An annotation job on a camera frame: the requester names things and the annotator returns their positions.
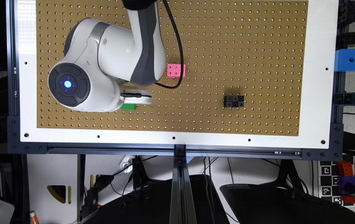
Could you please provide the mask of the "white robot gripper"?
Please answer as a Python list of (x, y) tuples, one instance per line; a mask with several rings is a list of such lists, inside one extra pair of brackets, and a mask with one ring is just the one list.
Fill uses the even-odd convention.
[(147, 90), (125, 89), (121, 92), (125, 104), (151, 105), (152, 93)]

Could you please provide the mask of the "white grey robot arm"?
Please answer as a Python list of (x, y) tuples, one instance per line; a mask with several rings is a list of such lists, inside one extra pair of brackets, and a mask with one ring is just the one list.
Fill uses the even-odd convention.
[(123, 5), (130, 29), (86, 18), (68, 34), (64, 58), (48, 75), (48, 88), (61, 105), (103, 113), (124, 103), (151, 104), (145, 88), (160, 80), (166, 65), (157, 2)]

